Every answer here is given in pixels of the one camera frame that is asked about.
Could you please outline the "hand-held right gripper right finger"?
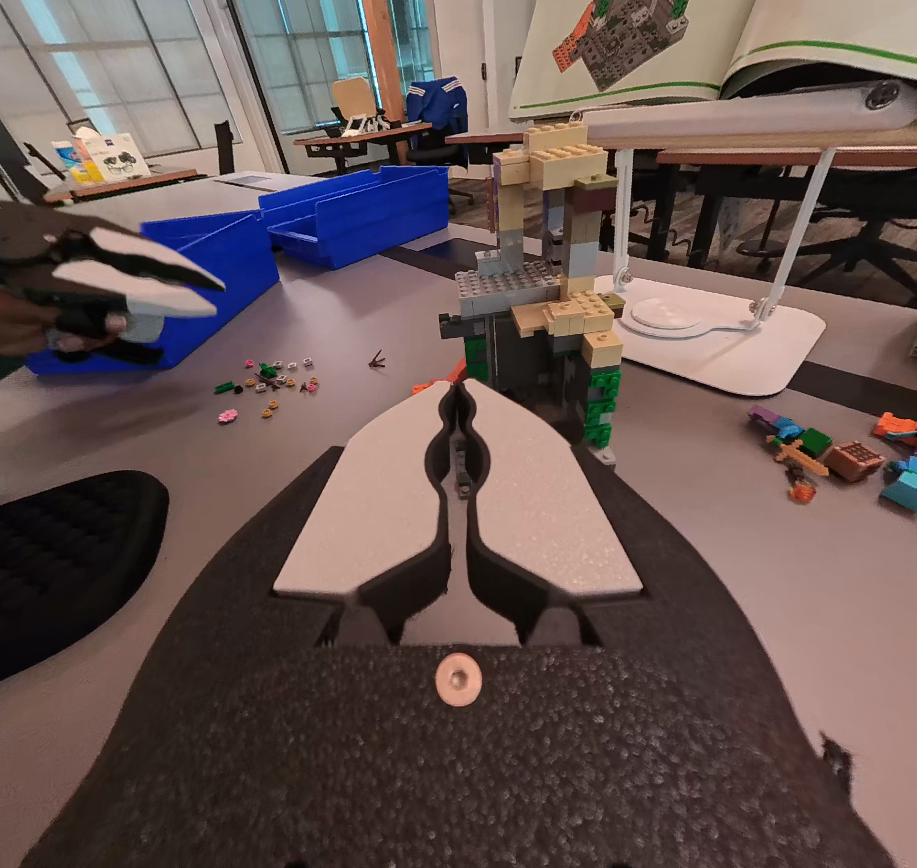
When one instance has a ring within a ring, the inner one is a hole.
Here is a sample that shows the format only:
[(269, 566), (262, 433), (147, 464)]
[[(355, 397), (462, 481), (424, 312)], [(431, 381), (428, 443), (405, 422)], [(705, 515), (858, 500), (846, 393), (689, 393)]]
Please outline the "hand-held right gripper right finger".
[(643, 584), (569, 443), (482, 383), (465, 388), (489, 457), (476, 497), (483, 546), (572, 599), (639, 593)]

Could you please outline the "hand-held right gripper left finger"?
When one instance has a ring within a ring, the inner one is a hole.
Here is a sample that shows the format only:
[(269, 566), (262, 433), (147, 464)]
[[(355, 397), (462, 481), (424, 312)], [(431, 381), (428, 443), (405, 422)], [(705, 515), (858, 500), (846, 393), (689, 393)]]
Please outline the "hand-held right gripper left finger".
[(451, 389), (437, 382), (350, 438), (273, 584), (276, 593), (348, 598), (434, 542), (440, 500), (425, 460)]

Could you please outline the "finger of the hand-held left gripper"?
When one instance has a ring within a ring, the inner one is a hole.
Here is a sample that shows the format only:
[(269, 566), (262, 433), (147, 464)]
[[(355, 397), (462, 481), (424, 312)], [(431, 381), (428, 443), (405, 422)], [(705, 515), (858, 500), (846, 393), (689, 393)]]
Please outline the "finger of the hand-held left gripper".
[(130, 275), (96, 260), (63, 263), (52, 271), (52, 278), (119, 294), (132, 314), (187, 318), (216, 314), (210, 301), (188, 287)]
[(127, 275), (199, 289), (225, 290), (221, 279), (164, 244), (104, 227), (92, 229), (89, 239), (95, 249), (92, 259)]

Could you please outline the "grey brick castle model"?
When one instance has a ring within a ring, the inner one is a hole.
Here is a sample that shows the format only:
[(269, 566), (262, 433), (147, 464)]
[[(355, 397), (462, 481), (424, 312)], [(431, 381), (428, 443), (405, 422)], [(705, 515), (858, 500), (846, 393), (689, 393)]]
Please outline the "grey brick castle model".
[(456, 274), (460, 313), (439, 316), (441, 337), (462, 339), (468, 380), (531, 409), (553, 402), (555, 427), (614, 466), (624, 352), (614, 325), (625, 300), (614, 281), (609, 291), (598, 288), (597, 261), (617, 179), (606, 168), (542, 191), (500, 187), (492, 177), (496, 247)]

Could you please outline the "tan brick plate assembly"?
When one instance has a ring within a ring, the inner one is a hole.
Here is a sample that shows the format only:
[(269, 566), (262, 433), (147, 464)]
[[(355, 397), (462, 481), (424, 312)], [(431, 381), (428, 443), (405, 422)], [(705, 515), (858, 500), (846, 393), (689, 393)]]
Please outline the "tan brick plate assembly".
[(493, 156), (498, 186), (528, 185), (551, 191), (572, 187), (576, 180), (605, 173), (608, 151), (587, 141), (582, 122), (568, 122), (527, 129), (522, 147)]

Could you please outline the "instruction booklet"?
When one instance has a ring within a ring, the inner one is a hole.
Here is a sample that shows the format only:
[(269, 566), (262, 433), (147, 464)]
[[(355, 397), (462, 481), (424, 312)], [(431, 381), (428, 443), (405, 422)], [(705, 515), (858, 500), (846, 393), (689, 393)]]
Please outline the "instruction booklet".
[(513, 121), (916, 79), (916, 0), (537, 0)]

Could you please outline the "wooden desk with black legs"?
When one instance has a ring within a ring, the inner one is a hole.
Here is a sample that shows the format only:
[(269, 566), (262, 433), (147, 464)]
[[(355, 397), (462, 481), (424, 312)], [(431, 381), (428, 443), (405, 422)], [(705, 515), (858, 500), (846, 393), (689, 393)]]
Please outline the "wooden desk with black legs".
[(485, 129), (445, 137), (448, 146), (463, 147), (469, 164), (490, 165), (493, 155), (512, 146), (521, 146), (525, 129)]
[(413, 121), (401, 127), (361, 132), (351, 136), (297, 138), (292, 144), (296, 147), (303, 147), (306, 156), (310, 159), (332, 159), (336, 165), (336, 174), (340, 175), (348, 171), (348, 159), (367, 155), (370, 143), (386, 147), (389, 164), (406, 165), (406, 155), (399, 153), (398, 145), (406, 143), (410, 138), (431, 128), (432, 124), (429, 122)]
[[(726, 197), (802, 202), (822, 152), (818, 148), (669, 148), (660, 164), (699, 165), (696, 192), (704, 196), (688, 265), (704, 268), (714, 222)], [(816, 194), (817, 220), (915, 220), (915, 140), (848, 145), (836, 150)]]

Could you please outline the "wooden table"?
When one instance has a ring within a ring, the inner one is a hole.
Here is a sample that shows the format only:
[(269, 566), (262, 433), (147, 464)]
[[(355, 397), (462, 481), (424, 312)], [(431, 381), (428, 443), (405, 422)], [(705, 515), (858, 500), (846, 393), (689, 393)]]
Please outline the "wooden table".
[(77, 184), (74, 187), (58, 186), (53, 189), (47, 189), (41, 202), (44, 205), (61, 207), (73, 205), (77, 202), (96, 201), (132, 192), (153, 190), (193, 180), (207, 179), (208, 177), (207, 174), (200, 173), (196, 169), (167, 169), (165, 171), (154, 171), (146, 177)]

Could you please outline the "white yellow box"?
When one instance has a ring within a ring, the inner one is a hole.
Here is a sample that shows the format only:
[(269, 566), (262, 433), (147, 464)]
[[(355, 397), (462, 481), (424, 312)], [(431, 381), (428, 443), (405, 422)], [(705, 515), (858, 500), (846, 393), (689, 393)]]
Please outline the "white yellow box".
[(79, 184), (116, 183), (151, 176), (130, 134), (105, 136), (79, 127), (70, 141), (52, 142), (67, 172)]

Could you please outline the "cluster of small loose pieces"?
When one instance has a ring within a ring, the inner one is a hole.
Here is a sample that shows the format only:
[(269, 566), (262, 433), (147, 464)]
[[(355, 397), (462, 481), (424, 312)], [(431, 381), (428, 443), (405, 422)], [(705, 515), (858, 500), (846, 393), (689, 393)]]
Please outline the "cluster of small loose pieces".
[(301, 362), (273, 362), (246, 359), (244, 375), (238, 380), (221, 381), (213, 386), (219, 407), (213, 412), (216, 425), (228, 427), (251, 417), (271, 420), (277, 416), (286, 399), (284, 394), (313, 395), (319, 390), (312, 358)]

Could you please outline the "black floor lamp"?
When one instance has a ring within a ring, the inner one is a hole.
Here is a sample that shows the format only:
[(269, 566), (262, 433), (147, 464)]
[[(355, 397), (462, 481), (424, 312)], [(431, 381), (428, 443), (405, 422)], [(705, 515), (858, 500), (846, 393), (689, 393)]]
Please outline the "black floor lamp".
[(246, 39), (236, 0), (204, 0), (213, 31), (245, 114), (246, 137), (258, 149), (264, 168), (289, 174), (281, 136), (274, 122), (257, 65)]

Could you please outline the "white book stand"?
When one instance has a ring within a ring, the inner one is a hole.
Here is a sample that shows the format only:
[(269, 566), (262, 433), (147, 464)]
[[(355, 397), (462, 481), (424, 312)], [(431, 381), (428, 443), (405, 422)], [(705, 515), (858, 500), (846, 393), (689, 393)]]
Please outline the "white book stand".
[[(915, 140), (915, 88), (902, 81), (837, 86), (705, 103), (613, 107), (589, 112), (588, 139), (614, 151), (618, 176), (613, 272), (601, 291), (625, 299), (615, 325), (623, 356), (721, 392), (781, 392), (825, 329), (817, 315), (780, 306), (816, 194), (842, 146)], [(636, 150), (818, 148), (822, 154), (767, 294), (757, 301), (633, 278), (624, 221), (632, 202)]]

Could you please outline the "pile of colourful toy figures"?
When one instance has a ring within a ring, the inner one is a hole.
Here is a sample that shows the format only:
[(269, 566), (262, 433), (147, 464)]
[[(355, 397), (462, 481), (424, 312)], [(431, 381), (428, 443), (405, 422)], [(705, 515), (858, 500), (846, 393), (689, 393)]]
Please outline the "pile of colourful toy figures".
[(810, 504), (818, 483), (831, 476), (845, 484), (858, 484), (881, 476), (879, 498), (899, 508), (916, 511), (916, 422), (884, 413), (872, 434), (907, 455), (889, 458), (861, 441), (837, 441), (828, 434), (803, 427), (793, 419), (760, 405), (747, 410), (751, 423), (765, 432), (772, 459), (787, 479), (787, 495), (797, 505)]

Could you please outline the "wooden pillar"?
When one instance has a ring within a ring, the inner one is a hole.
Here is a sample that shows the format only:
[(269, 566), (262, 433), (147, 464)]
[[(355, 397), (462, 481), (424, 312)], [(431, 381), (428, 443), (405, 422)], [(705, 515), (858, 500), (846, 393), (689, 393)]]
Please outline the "wooden pillar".
[(388, 1), (361, 1), (370, 36), (382, 106), (387, 118), (403, 122), (405, 120), (405, 100), (400, 84)]

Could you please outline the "blue jacket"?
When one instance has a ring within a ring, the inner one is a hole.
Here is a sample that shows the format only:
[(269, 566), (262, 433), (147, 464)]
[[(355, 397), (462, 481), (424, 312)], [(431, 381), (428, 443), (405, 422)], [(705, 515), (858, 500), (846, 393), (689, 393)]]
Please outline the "blue jacket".
[(411, 83), (405, 95), (409, 123), (430, 123), (430, 129), (411, 139), (407, 160), (418, 165), (469, 165), (463, 145), (447, 144), (446, 138), (468, 129), (467, 95), (455, 76)]

